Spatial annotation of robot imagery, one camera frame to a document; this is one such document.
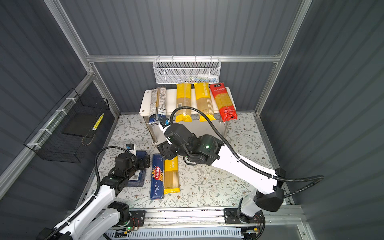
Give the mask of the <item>yellow spaghetti bag label up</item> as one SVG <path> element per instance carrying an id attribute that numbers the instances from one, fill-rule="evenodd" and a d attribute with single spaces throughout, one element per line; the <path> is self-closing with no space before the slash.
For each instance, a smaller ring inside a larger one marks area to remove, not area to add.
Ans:
<path id="1" fill-rule="evenodd" d="M 192 84 L 182 83 L 177 84 L 177 108 L 190 107 L 192 102 Z M 176 112 L 175 121 L 178 122 L 191 122 L 192 121 L 192 110 L 181 109 Z"/>

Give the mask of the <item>red spaghetti bag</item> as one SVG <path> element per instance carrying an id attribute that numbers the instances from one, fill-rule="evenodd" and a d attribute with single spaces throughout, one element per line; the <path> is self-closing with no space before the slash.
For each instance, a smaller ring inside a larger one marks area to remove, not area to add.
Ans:
<path id="1" fill-rule="evenodd" d="M 209 87 L 218 106 L 222 121 L 236 120 L 238 118 L 237 112 L 225 85 L 217 83 L 211 84 Z"/>

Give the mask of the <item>clear blue spaghetti bag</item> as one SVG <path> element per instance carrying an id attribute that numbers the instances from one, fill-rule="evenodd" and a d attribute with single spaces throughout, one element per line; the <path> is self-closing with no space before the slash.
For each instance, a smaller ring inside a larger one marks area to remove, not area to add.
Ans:
<path id="1" fill-rule="evenodd" d="M 151 90 L 149 124 L 159 123 L 166 117 L 167 89 L 159 87 Z"/>

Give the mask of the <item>yellow Pastatime spaghetti bag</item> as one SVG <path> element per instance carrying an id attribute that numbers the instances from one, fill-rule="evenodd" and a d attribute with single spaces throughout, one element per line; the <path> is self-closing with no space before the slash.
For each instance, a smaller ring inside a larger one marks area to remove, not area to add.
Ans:
<path id="1" fill-rule="evenodd" d="M 165 160 L 164 169 L 164 194 L 179 193 L 179 165 L 178 157 L 172 160 Z"/>

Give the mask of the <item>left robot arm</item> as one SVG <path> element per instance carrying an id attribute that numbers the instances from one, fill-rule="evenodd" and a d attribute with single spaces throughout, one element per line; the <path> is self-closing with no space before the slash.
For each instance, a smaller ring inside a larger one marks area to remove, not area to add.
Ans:
<path id="1" fill-rule="evenodd" d="M 115 198 L 128 187 L 130 178 L 137 171 L 151 166 L 150 155 L 136 151 L 132 144 L 121 151 L 115 158 L 115 167 L 106 177 L 101 178 L 96 172 L 95 192 L 55 227 L 41 230 L 36 237 L 38 240 L 96 240 L 105 237 L 106 231 L 113 226 L 130 232 L 139 225 L 129 206 Z"/>

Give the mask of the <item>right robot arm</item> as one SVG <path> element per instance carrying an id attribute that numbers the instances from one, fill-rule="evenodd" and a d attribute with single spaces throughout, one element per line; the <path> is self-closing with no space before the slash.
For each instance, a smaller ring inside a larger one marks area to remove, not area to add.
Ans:
<path id="1" fill-rule="evenodd" d="M 258 212 L 277 212 L 285 198 L 301 193 L 324 179 L 323 175 L 306 178 L 286 178 L 281 168 L 265 168 L 238 154 L 227 139 L 218 131 L 202 111 L 196 110 L 206 119 L 216 133 L 197 137 L 185 125 L 175 123 L 173 116 L 161 117 L 158 125 L 166 141 L 157 146 L 166 160 L 183 157 L 190 166 L 207 165 L 227 171 L 252 185 L 255 190 L 242 199 L 238 217 L 246 222 Z"/>

